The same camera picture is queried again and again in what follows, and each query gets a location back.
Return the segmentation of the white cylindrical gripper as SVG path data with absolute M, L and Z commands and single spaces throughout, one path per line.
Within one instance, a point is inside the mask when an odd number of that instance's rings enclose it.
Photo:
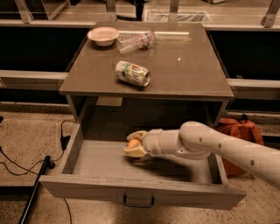
M 123 150 L 127 156 L 132 158 L 142 158 L 147 153 L 152 157 L 159 157 L 163 154 L 159 146 L 160 135 L 163 131 L 161 129 L 152 129 L 150 131 L 139 130 L 127 136 L 127 141 L 133 139 L 139 140 L 139 145 L 135 147 L 125 147 Z

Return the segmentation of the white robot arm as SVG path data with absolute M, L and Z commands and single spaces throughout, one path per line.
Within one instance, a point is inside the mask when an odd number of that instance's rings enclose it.
M 210 154 L 225 158 L 264 182 L 280 188 L 280 151 L 222 134 L 200 122 L 185 122 L 179 129 L 140 130 L 127 136 L 123 150 L 132 158 L 174 155 L 201 160 Z

